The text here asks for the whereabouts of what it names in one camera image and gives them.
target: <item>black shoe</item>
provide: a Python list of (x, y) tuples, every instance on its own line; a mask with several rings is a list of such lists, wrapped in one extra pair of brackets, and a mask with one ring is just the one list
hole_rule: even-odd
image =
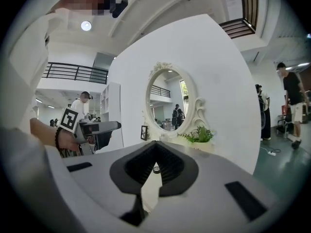
[(293, 148), (294, 150), (298, 149), (299, 146), (300, 146), (300, 143), (301, 143), (301, 141), (294, 141), (294, 142), (292, 143), (292, 148)]

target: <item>ceiling light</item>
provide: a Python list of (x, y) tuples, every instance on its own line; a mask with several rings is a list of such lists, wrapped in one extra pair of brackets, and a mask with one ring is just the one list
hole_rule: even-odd
[(84, 21), (84, 22), (81, 23), (81, 28), (84, 31), (90, 31), (91, 28), (92, 28), (92, 24), (89, 21)]
[(304, 66), (307, 66), (307, 65), (309, 65), (310, 63), (302, 63), (302, 64), (299, 64), (298, 66), (299, 67), (304, 67)]

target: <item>curved white partition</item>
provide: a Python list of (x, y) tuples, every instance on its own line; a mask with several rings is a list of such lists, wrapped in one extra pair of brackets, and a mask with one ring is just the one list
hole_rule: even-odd
[(157, 62), (177, 65), (191, 76), (197, 95), (206, 101), (205, 119), (216, 132), (215, 154), (252, 174), (260, 143), (254, 82), (233, 41), (208, 15), (166, 25), (113, 61), (108, 81), (121, 85), (124, 146), (141, 142), (149, 74)]

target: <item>ornate mirror frame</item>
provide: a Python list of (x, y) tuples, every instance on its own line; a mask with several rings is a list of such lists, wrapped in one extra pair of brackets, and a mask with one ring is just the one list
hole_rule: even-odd
[[(151, 110), (150, 110), (150, 92), (152, 85), (154, 84), (157, 77), (165, 71), (173, 70), (177, 72), (182, 79), (185, 81), (187, 86), (188, 95), (189, 95), (189, 106), (186, 114), (185, 121), (182, 125), (175, 131), (166, 131), (158, 126), (158, 124), (153, 119)], [(145, 106), (144, 106), (144, 125), (148, 126), (150, 136), (149, 138), (152, 140), (158, 140), (161, 135), (166, 135), (167, 137), (177, 137), (177, 134), (190, 133), (198, 125), (203, 125), (207, 129), (209, 128), (206, 120), (204, 119), (204, 100), (202, 98), (197, 97), (196, 89), (194, 83), (189, 76), (189, 74), (183, 69), (172, 65), (171, 63), (161, 63), (158, 62), (154, 69), (150, 72), (148, 86), (146, 90), (145, 96)]]

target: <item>oval mirror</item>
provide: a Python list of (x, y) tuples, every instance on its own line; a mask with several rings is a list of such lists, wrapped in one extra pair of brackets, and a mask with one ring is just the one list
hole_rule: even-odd
[(188, 90), (175, 70), (166, 69), (156, 77), (149, 99), (151, 117), (160, 128), (175, 131), (183, 124), (188, 112)]

